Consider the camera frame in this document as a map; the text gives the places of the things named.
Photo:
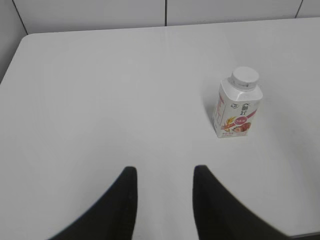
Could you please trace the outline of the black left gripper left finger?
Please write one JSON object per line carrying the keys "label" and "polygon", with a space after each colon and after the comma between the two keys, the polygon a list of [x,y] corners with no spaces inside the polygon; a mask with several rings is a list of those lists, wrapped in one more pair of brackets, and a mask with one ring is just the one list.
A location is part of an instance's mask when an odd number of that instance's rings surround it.
{"label": "black left gripper left finger", "polygon": [[137,209],[137,170],[127,166],[90,209],[52,239],[131,240]]}

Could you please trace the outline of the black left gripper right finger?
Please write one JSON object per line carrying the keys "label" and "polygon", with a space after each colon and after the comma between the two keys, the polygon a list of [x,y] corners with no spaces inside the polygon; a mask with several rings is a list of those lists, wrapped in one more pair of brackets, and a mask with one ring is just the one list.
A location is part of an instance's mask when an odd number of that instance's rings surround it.
{"label": "black left gripper right finger", "polygon": [[290,240],[238,201],[206,165],[193,172],[192,207],[200,240]]}

